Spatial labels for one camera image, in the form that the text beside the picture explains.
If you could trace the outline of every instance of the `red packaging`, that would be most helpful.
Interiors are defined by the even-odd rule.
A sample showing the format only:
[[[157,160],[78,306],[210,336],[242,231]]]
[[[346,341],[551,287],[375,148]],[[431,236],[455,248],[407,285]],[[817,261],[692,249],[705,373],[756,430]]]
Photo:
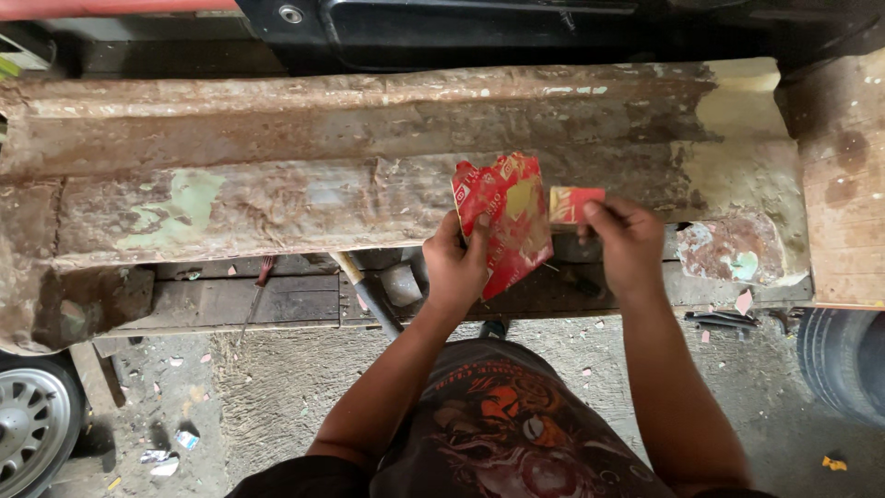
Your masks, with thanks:
[[[605,202],[605,189],[550,187],[550,223],[554,225],[586,223],[584,204],[588,200]]]
[[[461,161],[451,187],[465,237],[473,233],[473,221],[480,213],[491,218],[486,258],[489,281],[482,289],[483,300],[515,284],[553,255],[538,158],[514,152],[481,168]]]

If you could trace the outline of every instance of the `silver wheel rim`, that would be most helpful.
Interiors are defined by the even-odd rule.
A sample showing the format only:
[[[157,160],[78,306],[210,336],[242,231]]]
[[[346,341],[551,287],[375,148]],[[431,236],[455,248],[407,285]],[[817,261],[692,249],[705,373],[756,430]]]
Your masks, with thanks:
[[[21,492],[49,467],[70,421],[71,399],[58,377],[0,372],[0,496]]]

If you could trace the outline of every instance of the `tire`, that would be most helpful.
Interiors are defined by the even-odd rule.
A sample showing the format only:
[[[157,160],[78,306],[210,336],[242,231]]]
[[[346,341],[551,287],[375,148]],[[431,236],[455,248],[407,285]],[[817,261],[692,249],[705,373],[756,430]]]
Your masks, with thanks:
[[[885,313],[808,308],[796,351],[805,382],[839,413],[885,428]]]
[[[0,427],[2,429],[0,431],[2,433],[0,434],[0,452],[8,453],[10,447],[16,446],[16,441],[21,434],[21,432],[13,433],[12,431],[16,425],[14,410],[18,408],[15,407],[21,405],[10,408],[6,401],[9,394],[4,385],[15,384],[15,379],[24,379],[25,384],[31,382],[38,393],[55,393],[44,396],[46,415],[43,416],[43,419],[37,421],[39,414],[43,412],[42,409],[29,419],[32,424],[46,424],[48,426],[43,429],[40,440],[45,446],[39,446],[24,461],[21,468],[12,473],[7,469],[5,458],[0,460],[0,498],[39,497],[71,455],[83,424],[86,399],[75,372],[70,359],[64,354],[36,357],[0,354],[0,396],[2,396],[0,397],[0,425],[2,425]],[[22,394],[18,399],[19,402],[23,400]],[[7,416],[10,413],[13,413],[12,419]],[[37,431],[30,432],[30,435],[35,438],[34,432]]]

